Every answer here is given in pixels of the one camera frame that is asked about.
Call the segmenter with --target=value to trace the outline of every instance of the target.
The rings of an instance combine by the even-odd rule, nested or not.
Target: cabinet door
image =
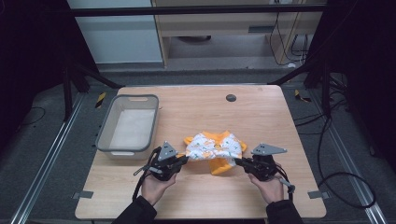
[[[71,8],[151,7],[149,0],[68,0]],[[78,26],[96,63],[162,63],[153,16],[83,17]]]

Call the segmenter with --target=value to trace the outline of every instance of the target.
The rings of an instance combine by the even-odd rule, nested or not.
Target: tabletop
[[[183,139],[202,131],[229,131],[247,144],[244,157],[259,143],[283,147],[287,153],[274,155],[290,182],[296,186],[294,204],[301,217],[324,217],[321,198],[310,199],[318,190],[291,114],[278,86],[213,85],[126,87],[119,94],[155,94],[160,100],[154,146],[167,141],[184,152]],[[227,101],[232,94],[235,101]],[[139,176],[133,173],[147,161],[114,160],[97,151],[84,186],[90,199],[80,198],[76,217],[116,218],[132,201]],[[155,205],[158,219],[263,218],[265,201],[250,183],[244,169],[235,166],[221,174],[210,174],[207,161],[189,161],[177,182]]]

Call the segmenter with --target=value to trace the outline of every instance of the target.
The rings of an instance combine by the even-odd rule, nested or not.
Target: round hole
[[[225,97],[225,99],[226,99],[228,102],[234,102],[234,101],[236,101],[236,96],[235,96],[234,94],[228,94],[228,95]]]

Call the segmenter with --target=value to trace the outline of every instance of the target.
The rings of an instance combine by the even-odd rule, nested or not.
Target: crumpled fabric
[[[184,138],[186,156],[190,161],[209,160],[210,173],[219,175],[234,167],[233,158],[242,158],[248,147],[228,131],[224,133],[201,132]]]

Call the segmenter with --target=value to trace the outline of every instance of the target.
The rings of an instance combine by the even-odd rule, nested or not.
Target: black cable
[[[330,110],[335,109],[337,106],[339,106],[339,105],[340,105],[341,103],[343,103],[344,101],[345,101],[345,100],[340,100],[340,101],[337,102],[336,104],[332,105],[332,106],[330,107]],[[323,117],[323,116],[325,116],[325,115],[324,115],[324,114],[309,115],[309,116],[306,116],[306,117],[300,118],[300,119],[306,119],[306,118],[310,118],[310,117],[314,117],[314,116],[317,116],[317,117],[315,117],[314,119],[311,119],[311,120],[309,120],[309,121],[296,124],[295,126],[296,126],[296,127],[299,127],[299,126],[303,126],[303,125],[312,123],[312,122],[314,122],[314,121],[320,119],[321,117]]]
[[[305,63],[307,54],[308,54],[308,35],[305,35],[304,49],[303,49],[303,63]]]
[[[328,175],[328,176],[326,176],[326,177],[324,176],[324,174],[323,174],[323,172],[322,172],[321,164],[320,164],[320,149],[321,149],[321,143],[322,143],[322,140],[323,140],[323,136],[324,136],[324,133],[325,133],[325,130],[326,130],[326,126],[328,125],[328,122],[329,122],[330,120],[332,120],[332,117],[326,118],[325,124],[324,124],[324,126],[323,126],[323,129],[322,129],[322,132],[321,132],[321,135],[320,135],[320,138],[319,138],[319,143],[318,143],[317,162],[318,162],[319,174],[320,174],[320,177],[322,178],[322,180],[318,183],[318,187],[320,187],[322,184],[325,184],[326,187],[327,187],[338,199],[340,199],[342,202],[346,203],[346,204],[349,205],[349,206],[352,206],[352,207],[354,207],[354,208],[359,208],[359,209],[366,209],[366,208],[369,208],[369,207],[371,207],[371,206],[373,206],[373,205],[375,204],[375,202],[376,202],[376,196],[375,196],[375,192],[374,192],[373,188],[369,185],[369,183],[367,183],[367,181],[365,181],[363,178],[361,178],[361,177],[358,176],[358,175],[354,175],[354,174],[348,173],[348,172],[337,172],[337,173]],[[343,197],[341,197],[341,196],[340,196],[339,194],[337,194],[336,191],[333,190],[333,189],[330,187],[330,185],[327,183],[327,180],[329,180],[330,178],[333,178],[333,177],[335,177],[335,176],[337,176],[337,175],[350,175],[350,176],[353,176],[353,177],[355,177],[355,178],[358,178],[360,181],[362,181],[364,184],[366,184],[367,187],[370,189],[370,191],[371,191],[371,193],[372,193],[372,195],[373,195],[373,200],[372,200],[369,204],[367,204],[367,205],[359,205],[359,204],[351,203],[351,202],[347,201],[346,199],[344,199]]]
[[[289,181],[288,175],[286,174],[286,171],[279,165],[276,165],[276,170],[278,173],[280,173],[283,178],[285,178],[286,181]],[[289,200],[293,201],[293,192],[294,192],[295,187],[294,186],[288,186],[288,194],[289,194]]]
[[[293,41],[291,42],[290,52],[294,56],[301,57],[301,56],[303,56],[304,53],[307,52],[307,50],[306,50],[305,42],[304,42],[303,49],[294,49],[294,45],[296,44],[297,37],[298,37],[298,35],[295,35],[293,38]]]
[[[298,133],[300,135],[319,135],[320,133]]]
[[[152,150],[151,154],[148,157],[148,162],[146,163],[146,165],[144,165],[142,168],[140,168],[139,170],[134,172],[134,175],[137,175],[137,174],[139,174],[140,171],[142,171],[142,170],[144,171],[143,174],[140,176],[139,181],[137,181],[136,187],[134,188],[134,195],[132,196],[132,202],[134,202],[134,200],[136,200],[137,194],[139,193],[139,190],[140,190],[140,187],[142,187],[143,182],[145,181],[146,177],[151,175],[151,173],[148,174],[148,170],[151,165],[152,158],[153,158],[154,154],[159,153],[160,150],[161,150],[161,147],[157,147],[154,150]]]
[[[330,93],[330,96],[335,95],[336,93],[339,93],[339,94],[344,95],[344,96],[346,94],[344,91],[332,91],[332,93]]]
[[[46,109],[44,109],[44,108],[43,108],[43,107],[41,107],[41,106],[33,106],[33,107],[32,107],[32,109],[41,109],[41,110],[43,111],[43,114],[41,115],[41,117],[40,117],[40,118],[38,118],[38,119],[36,119],[36,120],[34,120],[34,121],[31,121],[31,122],[26,122],[26,123],[23,123],[22,125],[30,125],[30,124],[34,124],[34,123],[38,122],[39,120],[43,119],[43,118],[44,118],[44,116],[46,115]]]
[[[276,13],[276,20],[275,20],[274,28],[273,28],[273,31],[272,31],[271,34],[270,34],[270,49],[271,49],[271,51],[273,52],[273,55],[274,55],[274,58],[275,58],[275,62],[276,62],[277,65],[287,65],[287,64],[289,64],[289,63],[298,62],[298,60],[290,59],[289,56],[288,56],[288,54],[286,53],[285,45],[284,45],[283,39],[282,39],[282,35],[280,34],[280,31],[279,31],[278,19],[279,19],[279,12]],[[275,52],[274,52],[274,49],[272,48],[272,36],[273,36],[273,33],[274,33],[275,28],[277,28],[277,31],[278,31],[278,34],[279,34],[279,39],[280,39],[280,42],[281,42],[281,44],[282,44],[283,53],[285,54],[286,58],[288,58],[288,59],[290,60],[290,62],[288,62],[288,63],[279,63],[279,62],[276,60]]]
[[[344,84],[344,76],[341,76],[341,79],[343,79],[343,80],[340,81],[337,78],[335,78],[332,75],[330,75],[330,80],[332,81],[333,85],[335,85],[338,90],[346,91],[347,90],[347,85]]]

